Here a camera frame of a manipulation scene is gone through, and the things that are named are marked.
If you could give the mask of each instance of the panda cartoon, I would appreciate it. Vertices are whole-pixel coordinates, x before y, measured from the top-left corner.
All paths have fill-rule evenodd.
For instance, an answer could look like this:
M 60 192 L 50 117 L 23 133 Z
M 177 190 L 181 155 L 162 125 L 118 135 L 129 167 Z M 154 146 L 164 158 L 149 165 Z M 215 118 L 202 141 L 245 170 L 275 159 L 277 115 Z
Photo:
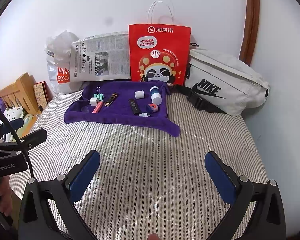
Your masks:
M 176 80 L 175 58 L 165 51 L 153 50 L 139 62 L 141 81 L 160 80 L 172 85 Z

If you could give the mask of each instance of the binder clip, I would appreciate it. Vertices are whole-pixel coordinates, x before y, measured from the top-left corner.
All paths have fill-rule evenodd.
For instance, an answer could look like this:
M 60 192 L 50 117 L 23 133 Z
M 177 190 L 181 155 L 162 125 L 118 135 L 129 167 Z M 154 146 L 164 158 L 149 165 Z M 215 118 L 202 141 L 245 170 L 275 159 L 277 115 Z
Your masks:
M 103 99 L 103 94 L 100 94 L 100 87 L 97 87 L 97 93 L 94 94 L 95 98 L 98 98 L 99 101 L 101 101 Z

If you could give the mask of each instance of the striped fabric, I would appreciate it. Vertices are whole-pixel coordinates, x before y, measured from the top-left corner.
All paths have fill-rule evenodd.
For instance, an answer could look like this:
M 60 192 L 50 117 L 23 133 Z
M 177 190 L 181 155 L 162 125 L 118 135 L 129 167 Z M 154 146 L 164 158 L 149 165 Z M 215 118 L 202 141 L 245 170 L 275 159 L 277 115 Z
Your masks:
M 267 181 L 241 116 L 197 111 L 185 96 L 173 94 L 167 104 L 169 119 L 181 128 L 177 138 L 143 127 L 65 124 L 65 110 L 80 96 L 80 91 L 56 96 L 49 103 L 32 128 L 44 128 L 48 139 L 30 151 L 30 159 L 42 181 L 67 173 L 91 149 L 100 152 L 100 168 L 74 204 L 99 240 L 146 240 L 151 233 L 162 240 L 206 239 L 229 208 L 204 167 L 210 150 L 238 175 Z M 11 176 L 20 198 L 29 177 L 29 170 Z M 50 205 L 59 228 L 67 232 L 54 202 Z M 252 209 L 251 204 L 234 238 L 243 233 Z

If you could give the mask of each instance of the pink highlighter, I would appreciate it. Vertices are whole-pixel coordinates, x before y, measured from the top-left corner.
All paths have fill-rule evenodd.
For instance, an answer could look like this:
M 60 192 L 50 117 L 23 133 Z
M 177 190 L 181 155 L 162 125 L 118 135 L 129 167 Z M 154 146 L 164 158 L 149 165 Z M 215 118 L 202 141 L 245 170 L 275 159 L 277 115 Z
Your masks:
M 92 112 L 93 112 L 94 114 L 98 113 L 98 112 L 100 111 L 102 105 L 103 105 L 103 100 L 101 100 L 101 101 L 97 104 L 96 108 L 95 108 Z

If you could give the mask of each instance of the newspaper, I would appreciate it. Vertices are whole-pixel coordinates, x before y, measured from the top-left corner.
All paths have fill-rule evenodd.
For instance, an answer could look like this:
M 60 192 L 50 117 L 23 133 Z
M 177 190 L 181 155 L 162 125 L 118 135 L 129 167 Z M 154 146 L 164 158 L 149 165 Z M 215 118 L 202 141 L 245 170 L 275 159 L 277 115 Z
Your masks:
M 72 43 L 70 82 L 128 78 L 128 32 L 96 35 Z

